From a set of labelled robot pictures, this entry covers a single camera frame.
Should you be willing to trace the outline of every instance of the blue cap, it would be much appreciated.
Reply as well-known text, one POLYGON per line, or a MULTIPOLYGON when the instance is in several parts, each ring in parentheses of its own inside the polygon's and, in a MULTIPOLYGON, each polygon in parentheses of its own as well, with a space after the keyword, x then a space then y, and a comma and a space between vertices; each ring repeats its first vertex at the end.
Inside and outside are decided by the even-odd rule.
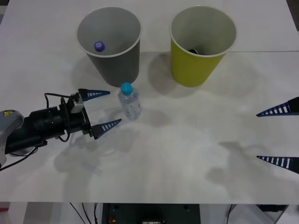
POLYGON ((98 41, 98 42, 94 43, 94 49, 97 52, 102 52, 103 50, 105 50, 105 45, 102 41, 98 41))
POLYGON ((123 83, 121 85, 121 92, 123 95, 128 96, 132 93, 132 86, 130 83, 123 83))

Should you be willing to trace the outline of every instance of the plastic water bottle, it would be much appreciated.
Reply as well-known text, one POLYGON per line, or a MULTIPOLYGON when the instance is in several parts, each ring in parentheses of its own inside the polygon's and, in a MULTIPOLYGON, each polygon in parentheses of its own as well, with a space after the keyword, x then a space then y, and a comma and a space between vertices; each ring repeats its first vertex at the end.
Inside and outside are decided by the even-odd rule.
POLYGON ((135 120, 141 113, 138 91, 132 88, 130 83, 123 83, 118 93, 118 99, 121 102, 122 110, 130 120, 135 120))

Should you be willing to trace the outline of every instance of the paper cup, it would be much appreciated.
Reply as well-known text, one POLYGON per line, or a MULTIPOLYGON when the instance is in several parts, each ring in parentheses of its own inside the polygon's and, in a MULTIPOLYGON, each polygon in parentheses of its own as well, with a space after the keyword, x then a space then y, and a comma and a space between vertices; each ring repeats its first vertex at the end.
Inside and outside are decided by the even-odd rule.
POLYGON ((79 24, 77 41, 104 80, 112 86, 132 83, 139 73, 141 24, 130 11, 105 7, 90 12, 79 24), (96 51, 95 43, 105 49, 96 51))
POLYGON ((193 6, 178 13, 170 24, 174 79, 187 87, 203 84, 233 46, 236 33, 232 19, 218 9, 193 6))

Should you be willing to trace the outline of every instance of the gray cup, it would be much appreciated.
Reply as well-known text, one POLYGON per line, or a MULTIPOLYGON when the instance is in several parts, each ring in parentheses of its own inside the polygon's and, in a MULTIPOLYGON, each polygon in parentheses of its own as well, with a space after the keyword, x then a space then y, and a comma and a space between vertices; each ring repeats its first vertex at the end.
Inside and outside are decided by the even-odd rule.
POLYGON ((132 83, 139 73, 141 25, 130 11, 105 7, 90 12, 79 24, 77 40, 104 80, 111 86, 132 83), (98 52, 96 42, 105 49, 98 52))

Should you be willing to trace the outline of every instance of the warning label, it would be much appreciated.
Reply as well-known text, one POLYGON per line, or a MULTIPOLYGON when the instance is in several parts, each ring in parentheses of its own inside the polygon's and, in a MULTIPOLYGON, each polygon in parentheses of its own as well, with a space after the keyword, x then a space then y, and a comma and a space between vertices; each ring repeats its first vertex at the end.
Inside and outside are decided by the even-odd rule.
POLYGON ((12 114, 14 111, 4 111, 4 117, 12 114))

